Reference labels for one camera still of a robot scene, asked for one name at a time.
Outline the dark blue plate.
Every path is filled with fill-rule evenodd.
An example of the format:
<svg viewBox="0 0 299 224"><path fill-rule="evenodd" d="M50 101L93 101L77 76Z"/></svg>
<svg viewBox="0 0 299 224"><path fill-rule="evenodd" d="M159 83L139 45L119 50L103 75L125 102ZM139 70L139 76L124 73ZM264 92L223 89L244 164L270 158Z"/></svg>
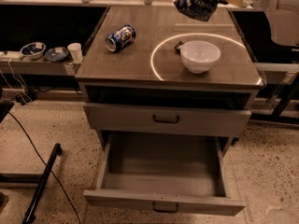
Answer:
<svg viewBox="0 0 299 224"><path fill-rule="evenodd" d="M45 58L50 62L62 62L68 57L69 51L65 47L49 49L45 53Z"/></svg>

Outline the blue soda can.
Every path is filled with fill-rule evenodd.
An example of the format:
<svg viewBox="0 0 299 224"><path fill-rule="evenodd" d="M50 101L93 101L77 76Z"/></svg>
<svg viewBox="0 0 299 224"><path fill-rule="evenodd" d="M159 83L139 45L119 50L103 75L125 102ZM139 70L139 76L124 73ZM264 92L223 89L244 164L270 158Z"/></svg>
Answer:
<svg viewBox="0 0 299 224"><path fill-rule="evenodd" d="M121 28L107 35L105 42L111 52L119 52L131 45L136 38L135 28L130 24L124 24Z"/></svg>

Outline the white bowl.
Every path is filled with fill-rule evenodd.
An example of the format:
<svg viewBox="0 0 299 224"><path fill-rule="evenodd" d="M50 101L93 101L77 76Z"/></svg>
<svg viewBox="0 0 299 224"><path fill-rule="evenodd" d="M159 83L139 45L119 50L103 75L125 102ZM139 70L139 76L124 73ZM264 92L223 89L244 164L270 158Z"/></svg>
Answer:
<svg viewBox="0 0 299 224"><path fill-rule="evenodd" d="M214 44L202 40L184 43L180 48L183 65L192 73L202 74L221 57L221 50Z"/></svg>

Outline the blue chip bag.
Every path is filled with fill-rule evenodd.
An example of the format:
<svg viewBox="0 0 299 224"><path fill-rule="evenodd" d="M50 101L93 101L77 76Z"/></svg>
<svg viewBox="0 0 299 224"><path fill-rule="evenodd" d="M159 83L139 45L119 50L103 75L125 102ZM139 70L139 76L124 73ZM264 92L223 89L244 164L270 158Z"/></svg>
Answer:
<svg viewBox="0 0 299 224"><path fill-rule="evenodd" d="M175 0L179 13L198 21L209 21L220 0Z"/></svg>

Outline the open middle drawer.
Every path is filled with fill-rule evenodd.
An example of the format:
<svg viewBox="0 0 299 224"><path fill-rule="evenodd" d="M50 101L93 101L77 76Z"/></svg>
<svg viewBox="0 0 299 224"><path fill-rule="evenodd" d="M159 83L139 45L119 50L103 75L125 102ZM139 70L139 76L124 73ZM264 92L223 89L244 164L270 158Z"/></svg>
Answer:
<svg viewBox="0 0 299 224"><path fill-rule="evenodd" d="M221 144L215 137L113 133L107 139L91 205L234 216L245 204L231 198Z"/></svg>

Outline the white power strip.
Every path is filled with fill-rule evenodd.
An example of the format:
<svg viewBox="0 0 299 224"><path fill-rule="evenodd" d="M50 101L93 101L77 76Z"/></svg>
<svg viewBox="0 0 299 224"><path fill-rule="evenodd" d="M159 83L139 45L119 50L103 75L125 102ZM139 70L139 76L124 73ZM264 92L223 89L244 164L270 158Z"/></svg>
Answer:
<svg viewBox="0 0 299 224"><path fill-rule="evenodd" d="M19 51L0 51L1 60L20 60L22 55Z"/></svg>

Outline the grey side shelf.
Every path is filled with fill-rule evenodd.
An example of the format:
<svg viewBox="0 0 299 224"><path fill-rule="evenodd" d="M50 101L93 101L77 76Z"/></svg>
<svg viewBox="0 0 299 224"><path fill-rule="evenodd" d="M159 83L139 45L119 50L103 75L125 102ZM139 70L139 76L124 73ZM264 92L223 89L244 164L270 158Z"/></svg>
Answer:
<svg viewBox="0 0 299 224"><path fill-rule="evenodd" d="M47 62L45 59L1 60L0 70L3 73L45 76L74 76L80 67L79 63L69 61L62 63Z"/></svg>

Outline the grey drawer cabinet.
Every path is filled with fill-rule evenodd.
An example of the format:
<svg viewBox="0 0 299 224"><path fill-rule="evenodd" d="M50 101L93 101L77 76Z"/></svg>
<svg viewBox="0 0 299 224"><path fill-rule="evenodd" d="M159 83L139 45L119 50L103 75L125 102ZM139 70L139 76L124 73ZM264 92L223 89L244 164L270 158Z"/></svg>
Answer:
<svg viewBox="0 0 299 224"><path fill-rule="evenodd" d="M109 51L107 35L124 24L135 28L135 41ZM217 63L202 74L190 72L175 50L178 42L193 40L221 50ZM263 85L225 7L200 22L169 6L113 6L76 79L86 103L248 111ZM102 143L121 132L94 130Z"/></svg>

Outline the blue patterned bowl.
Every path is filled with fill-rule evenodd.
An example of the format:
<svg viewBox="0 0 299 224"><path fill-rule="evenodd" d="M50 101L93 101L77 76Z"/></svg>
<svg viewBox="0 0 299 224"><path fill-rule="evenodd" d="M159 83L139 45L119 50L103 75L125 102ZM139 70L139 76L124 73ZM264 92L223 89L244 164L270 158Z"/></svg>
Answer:
<svg viewBox="0 0 299 224"><path fill-rule="evenodd" d="M30 60L38 60L44 55L46 45L42 42L32 42L21 48L21 55Z"/></svg>

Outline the closed top drawer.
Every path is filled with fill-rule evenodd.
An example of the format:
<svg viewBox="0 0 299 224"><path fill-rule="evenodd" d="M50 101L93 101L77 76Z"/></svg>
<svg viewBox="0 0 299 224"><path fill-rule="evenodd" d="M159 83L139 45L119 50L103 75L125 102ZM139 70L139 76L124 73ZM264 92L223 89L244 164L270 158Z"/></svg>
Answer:
<svg viewBox="0 0 299 224"><path fill-rule="evenodd" d="M100 131L237 137L248 110L197 109L86 103L90 126Z"/></svg>

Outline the black metal stand leg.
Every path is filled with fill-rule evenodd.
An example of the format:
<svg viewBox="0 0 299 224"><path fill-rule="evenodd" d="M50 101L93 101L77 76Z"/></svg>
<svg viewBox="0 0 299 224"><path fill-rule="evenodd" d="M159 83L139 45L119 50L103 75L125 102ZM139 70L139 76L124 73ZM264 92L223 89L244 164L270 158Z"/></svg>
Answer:
<svg viewBox="0 0 299 224"><path fill-rule="evenodd" d="M50 176L50 172L53 164L55 163L56 158L62 154L62 149L60 144L55 144L52 152L50 153L50 157L48 162L46 163L43 174L38 180L37 188L35 194L32 198L32 201L29 204L29 207L25 213L22 224L32 224L35 221L35 211L38 206L38 203L42 197L44 188L46 187L47 181Z"/></svg>

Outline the white paper cup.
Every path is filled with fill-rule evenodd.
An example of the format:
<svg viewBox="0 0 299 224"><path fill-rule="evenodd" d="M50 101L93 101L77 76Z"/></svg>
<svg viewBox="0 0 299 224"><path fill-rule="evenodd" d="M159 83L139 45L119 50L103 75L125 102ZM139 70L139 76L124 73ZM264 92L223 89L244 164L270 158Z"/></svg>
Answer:
<svg viewBox="0 0 299 224"><path fill-rule="evenodd" d="M67 48L75 63L81 63L83 61L81 45L79 43L71 43L67 46Z"/></svg>

